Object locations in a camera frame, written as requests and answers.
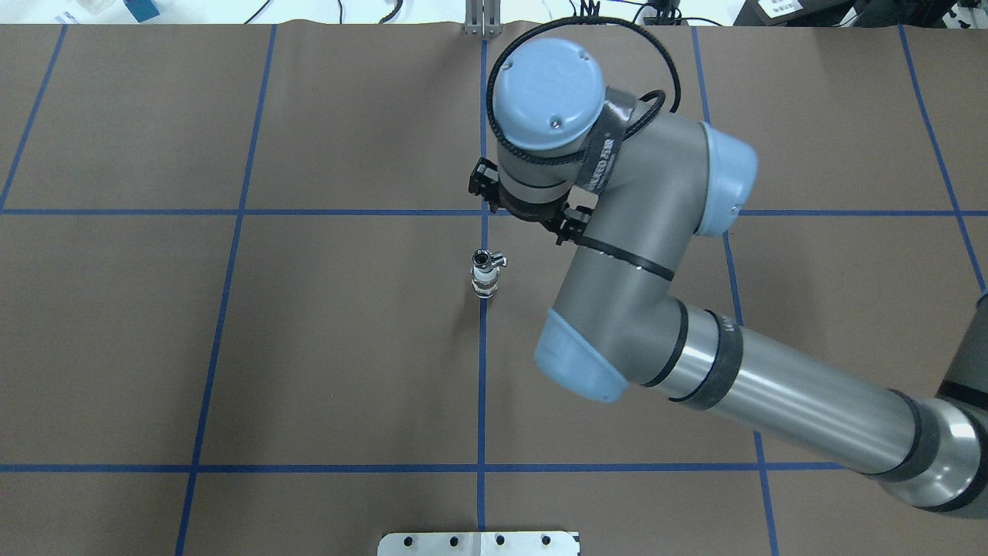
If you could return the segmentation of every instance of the small metal fitting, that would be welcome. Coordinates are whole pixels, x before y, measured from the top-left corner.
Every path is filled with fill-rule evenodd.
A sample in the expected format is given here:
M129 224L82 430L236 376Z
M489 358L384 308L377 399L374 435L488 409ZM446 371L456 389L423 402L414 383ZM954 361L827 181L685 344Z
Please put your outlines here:
M508 259L501 251L477 249L473 251L473 268L470 269L470 282L473 292L480 299L490 299L497 291L497 280L501 276L501 268L508 266Z

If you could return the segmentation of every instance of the robotic arm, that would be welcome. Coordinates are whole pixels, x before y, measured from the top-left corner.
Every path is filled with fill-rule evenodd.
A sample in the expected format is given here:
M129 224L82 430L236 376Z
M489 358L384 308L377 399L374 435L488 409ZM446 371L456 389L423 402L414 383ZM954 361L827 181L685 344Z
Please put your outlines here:
M721 235L747 200L749 145L650 117L654 105L606 88L597 62L562 39L512 44L489 85L500 166L481 158L470 191L579 245L535 351L543 373L601 402L650 388L813 450L914 507L988 518L988 303L935 399L863 382L669 296L691 236ZM574 184L598 194L596 208L566 203Z

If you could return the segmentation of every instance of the blue object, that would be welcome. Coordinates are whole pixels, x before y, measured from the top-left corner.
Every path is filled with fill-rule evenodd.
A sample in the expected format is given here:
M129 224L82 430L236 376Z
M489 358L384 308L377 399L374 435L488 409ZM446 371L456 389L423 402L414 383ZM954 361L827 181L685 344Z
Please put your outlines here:
M573 142L604 108L604 74L582 47L535 39L515 50L497 76L494 117L505 138L526 150Z
M598 402L616 402L627 388L614 365L553 309L535 348L535 364L559 386Z
M706 206L697 235L717 237L734 224L755 186L758 154L748 143L703 123L709 167Z
M137 20L137 23L161 15L158 7L154 5L154 0L123 0L123 4L130 10L130 14Z

